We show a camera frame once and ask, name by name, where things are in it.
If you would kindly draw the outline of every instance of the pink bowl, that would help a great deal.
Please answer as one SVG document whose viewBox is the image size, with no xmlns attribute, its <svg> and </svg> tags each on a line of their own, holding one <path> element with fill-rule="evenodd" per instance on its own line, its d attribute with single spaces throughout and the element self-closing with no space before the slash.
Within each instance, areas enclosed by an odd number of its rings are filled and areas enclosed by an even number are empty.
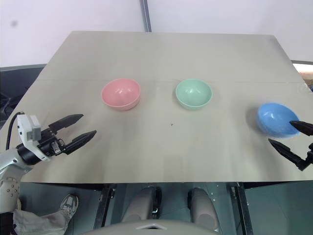
<svg viewBox="0 0 313 235">
<path fill-rule="evenodd" d="M 135 107 L 140 100 L 140 85 L 132 79 L 116 79 L 102 89 L 101 97 L 113 109 L 128 110 Z"/>
</svg>

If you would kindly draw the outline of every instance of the table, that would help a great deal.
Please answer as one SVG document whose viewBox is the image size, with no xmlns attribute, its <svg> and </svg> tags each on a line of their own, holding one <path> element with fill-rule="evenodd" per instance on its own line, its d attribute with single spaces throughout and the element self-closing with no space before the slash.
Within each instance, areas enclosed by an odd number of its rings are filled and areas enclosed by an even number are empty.
<svg viewBox="0 0 313 235">
<path fill-rule="evenodd" d="M 120 112 L 102 103 L 109 81 L 136 79 L 141 101 Z M 203 109 L 179 106 L 174 90 L 187 78 L 206 81 L 213 98 Z M 70 155 L 40 162 L 23 180 L 45 183 L 138 183 L 312 180 L 280 156 L 255 124 L 264 102 L 312 122 L 313 93 L 270 35 L 72 32 L 15 111 L 45 128 L 84 114 L 58 134 L 65 142 L 96 129 Z M 0 132 L 5 149 L 8 122 Z M 312 142 L 280 140 L 303 158 Z M 11 146 L 20 143 L 16 127 Z"/>
</svg>

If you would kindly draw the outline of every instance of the gray sneaker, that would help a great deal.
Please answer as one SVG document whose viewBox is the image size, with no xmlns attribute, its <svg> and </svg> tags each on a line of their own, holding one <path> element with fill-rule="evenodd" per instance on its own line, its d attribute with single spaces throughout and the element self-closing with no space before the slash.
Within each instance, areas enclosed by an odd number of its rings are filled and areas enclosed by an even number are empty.
<svg viewBox="0 0 313 235">
<path fill-rule="evenodd" d="M 68 219 L 72 219 L 78 207 L 78 197 L 72 194 L 67 195 L 60 204 L 60 210 L 68 211 Z"/>
</svg>

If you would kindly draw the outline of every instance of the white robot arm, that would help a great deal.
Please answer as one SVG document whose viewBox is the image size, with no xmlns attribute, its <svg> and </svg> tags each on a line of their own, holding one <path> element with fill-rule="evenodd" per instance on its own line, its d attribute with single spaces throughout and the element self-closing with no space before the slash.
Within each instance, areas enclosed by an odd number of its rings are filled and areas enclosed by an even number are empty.
<svg viewBox="0 0 313 235">
<path fill-rule="evenodd" d="M 85 145 L 96 131 L 84 133 L 65 145 L 58 139 L 57 132 L 76 123 L 83 115 L 69 115 L 49 125 L 41 131 L 35 116 L 17 113 L 13 116 L 8 132 L 6 151 L 0 154 L 0 234 L 15 234 L 13 230 L 13 213 L 20 192 L 20 181 L 32 165 L 40 161 L 49 161 L 51 156 L 61 153 L 70 154 Z M 9 149 L 10 136 L 14 119 L 18 120 L 18 132 L 22 143 Z"/>
</svg>

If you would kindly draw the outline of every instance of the cable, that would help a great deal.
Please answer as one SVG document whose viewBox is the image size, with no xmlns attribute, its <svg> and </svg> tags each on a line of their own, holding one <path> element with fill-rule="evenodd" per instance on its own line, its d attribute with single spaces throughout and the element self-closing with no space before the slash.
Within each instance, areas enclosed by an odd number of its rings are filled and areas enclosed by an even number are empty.
<svg viewBox="0 0 313 235">
<path fill-rule="evenodd" d="M 8 136 L 6 138 L 6 148 L 5 150 L 8 150 L 10 148 L 10 140 L 11 140 L 11 132 L 12 132 L 12 127 L 13 127 L 13 123 L 14 120 L 16 119 L 16 117 L 20 114 L 24 114 L 23 112 L 17 112 L 16 114 L 14 114 L 14 116 L 12 117 L 11 121 L 10 121 L 10 125 L 9 125 L 9 130 L 8 130 Z"/>
</svg>

